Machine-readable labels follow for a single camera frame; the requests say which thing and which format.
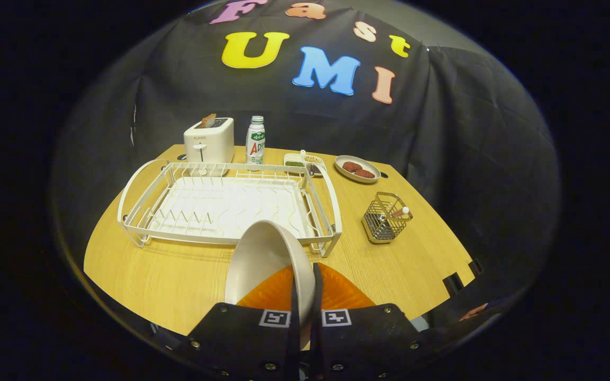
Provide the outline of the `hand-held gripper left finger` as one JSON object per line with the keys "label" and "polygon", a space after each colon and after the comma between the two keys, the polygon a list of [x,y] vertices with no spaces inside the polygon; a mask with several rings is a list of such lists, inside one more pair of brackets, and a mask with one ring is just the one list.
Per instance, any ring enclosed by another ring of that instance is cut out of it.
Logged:
{"label": "hand-held gripper left finger", "polygon": [[239,302],[215,304],[187,335],[186,358],[223,380],[298,380],[298,301],[286,266]]}

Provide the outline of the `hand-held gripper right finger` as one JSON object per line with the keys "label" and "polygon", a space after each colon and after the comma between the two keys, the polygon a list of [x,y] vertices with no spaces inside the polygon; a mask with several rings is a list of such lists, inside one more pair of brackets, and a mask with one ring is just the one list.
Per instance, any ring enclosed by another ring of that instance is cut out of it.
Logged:
{"label": "hand-held gripper right finger", "polygon": [[428,360],[426,338],[395,304],[322,308],[324,266],[316,262],[310,333],[310,379],[395,380]]}

